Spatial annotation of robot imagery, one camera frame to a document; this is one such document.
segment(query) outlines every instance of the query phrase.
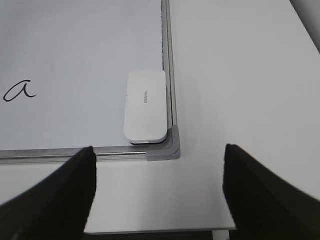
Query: black marker writing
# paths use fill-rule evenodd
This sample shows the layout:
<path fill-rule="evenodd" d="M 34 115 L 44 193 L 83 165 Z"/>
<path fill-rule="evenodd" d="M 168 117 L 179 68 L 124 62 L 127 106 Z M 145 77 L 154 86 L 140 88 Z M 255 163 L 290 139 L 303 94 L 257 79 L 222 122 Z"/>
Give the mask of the black marker writing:
<path fill-rule="evenodd" d="M 27 90 L 26 90 L 27 82 L 29 83 L 29 82 L 31 82 L 31 80 L 23 80 L 23 81 L 20 81 L 20 82 L 18 82 L 16 85 L 14 85 L 13 87 L 11 87 L 11 88 L 5 93 L 5 95 L 3 96 L 3 100 L 5 100 L 6 102 L 10 102 L 10 101 L 12 101 L 13 99 L 15 99 L 16 97 L 18 97 L 19 94 L 22 93 L 22 92 L 24 92 L 24 94 L 25 94 L 28 98 L 33 98 L 33 97 L 37 96 L 37 95 L 29 95 L 29 94 L 27 93 Z M 25 84 L 23 85 L 23 87 L 22 87 L 22 89 L 20 90 L 20 92 L 18 92 L 17 95 L 15 95 L 13 98 L 7 99 L 8 93 L 10 93 L 10 91 L 11 91 L 12 89 L 14 89 L 15 87 L 17 87 L 18 85 L 20 85 L 20 84 L 22 84 L 22 83 L 25 83 Z"/>

